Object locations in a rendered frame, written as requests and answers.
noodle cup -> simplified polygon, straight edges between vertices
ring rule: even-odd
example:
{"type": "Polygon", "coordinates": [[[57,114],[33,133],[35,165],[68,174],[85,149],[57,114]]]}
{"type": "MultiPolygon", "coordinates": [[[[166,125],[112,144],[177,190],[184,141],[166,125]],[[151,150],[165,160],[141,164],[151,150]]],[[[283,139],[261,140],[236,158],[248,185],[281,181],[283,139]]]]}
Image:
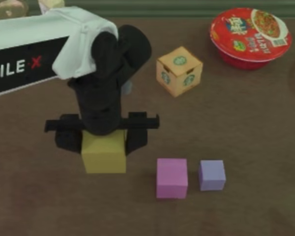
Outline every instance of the noodle cup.
{"type": "Polygon", "coordinates": [[[292,44],[281,19],[252,8],[234,8],[218,15],[210,37],[225,62],[246,70],[259,69],[281,57],[292,44]]]}

cube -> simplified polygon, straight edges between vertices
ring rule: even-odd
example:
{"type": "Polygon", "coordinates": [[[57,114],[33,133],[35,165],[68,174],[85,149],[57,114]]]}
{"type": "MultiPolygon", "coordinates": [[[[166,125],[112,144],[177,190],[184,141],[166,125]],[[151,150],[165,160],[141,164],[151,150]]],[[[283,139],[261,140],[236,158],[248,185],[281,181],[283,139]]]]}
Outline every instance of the cube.
{"type": "Polygon", "coordinates": [[[184,199],[187,196],[188,171],[186,159],[157,159],[156,197],[184,199]]]}
{"type": "Polygon", "coordinates": [[[64,0],[38,0],[41,14],[45,14],[51,8],[65,7],[64,0]]]}
{"type": "Polygon", "coordinates": [[[86,173],[126,173],[125,131],[106,136],[83,131],[82,159],[86,173]]]}
{"type": "Polygon", "coordinates": [[[201,191],[218,191],[226,182],[222,160],[204,160],[199,165],[199,182],[201,191]]]}
{"type": "Polygon", "coordinates": [[[200,83],[202,67],[200,60],[179,47],[157,60],[156,79],[173,97],[178,97],[200,83]]]}

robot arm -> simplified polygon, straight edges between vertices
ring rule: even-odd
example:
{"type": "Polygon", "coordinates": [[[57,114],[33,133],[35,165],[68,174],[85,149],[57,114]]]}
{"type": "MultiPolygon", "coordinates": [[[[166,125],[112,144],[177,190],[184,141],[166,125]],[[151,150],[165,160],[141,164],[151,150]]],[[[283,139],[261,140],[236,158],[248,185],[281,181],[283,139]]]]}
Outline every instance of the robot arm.
{"type": "Polygon", "coordinates": [[[55,8],[41,16],[0,21],[0,95],[43,81],[70,79],[76,114],[46,121],[58,147],[79,152],[81,132],[107,135],[127,129],[127,153],[147,144],[147,129],[159,117],[121,117],[121,87],[151,56],[145,35],[78,7],[55,8]]]}

noodle bowl lid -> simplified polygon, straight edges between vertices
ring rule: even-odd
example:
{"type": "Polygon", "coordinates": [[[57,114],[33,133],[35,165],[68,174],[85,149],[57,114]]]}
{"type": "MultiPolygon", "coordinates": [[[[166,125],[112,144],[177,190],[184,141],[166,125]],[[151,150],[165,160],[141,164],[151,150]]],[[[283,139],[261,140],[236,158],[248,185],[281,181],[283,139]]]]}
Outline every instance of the noodle bowl lid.
{"type": "Polygon", "coordinates": [[[292,43],[281,19],[251,8],[234,8],[218,15],[211,24],[210,37],[227,55],[251,62],[274,60],[292,43]]]}

starbucks logo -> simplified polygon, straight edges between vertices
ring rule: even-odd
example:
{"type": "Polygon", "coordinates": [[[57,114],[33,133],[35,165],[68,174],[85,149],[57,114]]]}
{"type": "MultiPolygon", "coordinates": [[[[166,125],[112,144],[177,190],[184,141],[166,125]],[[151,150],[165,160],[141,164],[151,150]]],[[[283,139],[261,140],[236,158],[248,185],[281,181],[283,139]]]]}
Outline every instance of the starbucks logo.
{"type": "Polygon", "coordinates": [[[168,74],[166,74],[165,72],[162,72],[161,76],[167,85],[171,82],[171,78],[169,78],[168,74]]]}
{"type": "Polygon", "coordinates": [[[184,56],[178,56],[174,59],[175,65],[185,65],[187,63],[187,58],[184,56]]]}
{"type": "Polygon", "coordinates": [[[184,81],[183,81],[183,85],[184,86],[188,86],[190,85],[193,80],[195,79],[195,75],[189,75],[184,81]]]}

